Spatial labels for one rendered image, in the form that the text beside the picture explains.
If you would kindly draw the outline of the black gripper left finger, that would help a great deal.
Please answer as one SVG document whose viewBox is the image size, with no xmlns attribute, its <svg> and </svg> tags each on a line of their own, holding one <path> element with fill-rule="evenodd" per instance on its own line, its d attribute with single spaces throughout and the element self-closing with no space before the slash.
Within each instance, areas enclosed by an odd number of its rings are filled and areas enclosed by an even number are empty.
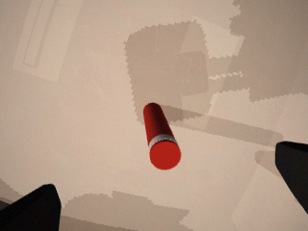
<svg viewBox="0 0 308 231">
<path fill-rule="evenodd" d="M 55 186 L 41 185 L 0 211 L 0 231 L 58 231 L 62 201 Z"/>
</svg>

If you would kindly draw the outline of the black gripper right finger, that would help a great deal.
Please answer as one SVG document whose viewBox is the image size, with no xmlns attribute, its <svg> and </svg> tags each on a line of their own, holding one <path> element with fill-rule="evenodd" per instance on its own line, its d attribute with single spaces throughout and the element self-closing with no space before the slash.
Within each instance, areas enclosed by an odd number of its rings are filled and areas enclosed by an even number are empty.
<svg viewBox="0 0 308 231">
<path fill-rule="evenodd" d="M 308 143 L 279 142 L 274 147 L 274 163 L 290 192 L 308 213 Z"/>
</svg>

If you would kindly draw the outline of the red peg with white band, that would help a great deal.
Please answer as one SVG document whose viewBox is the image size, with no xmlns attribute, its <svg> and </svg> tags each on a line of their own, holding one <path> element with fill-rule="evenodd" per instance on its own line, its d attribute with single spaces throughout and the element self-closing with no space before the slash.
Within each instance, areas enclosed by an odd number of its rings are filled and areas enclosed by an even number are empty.
<svg viewBox="0 0 308 231">
<path fill-rule="evenodd" d="M 151 163 L 158 169 L 171 169 L 180 161 L 180 145 L 170 130 L 161 105 L 149 103 L 143 108 L 147 145 Z"/>
</svg>

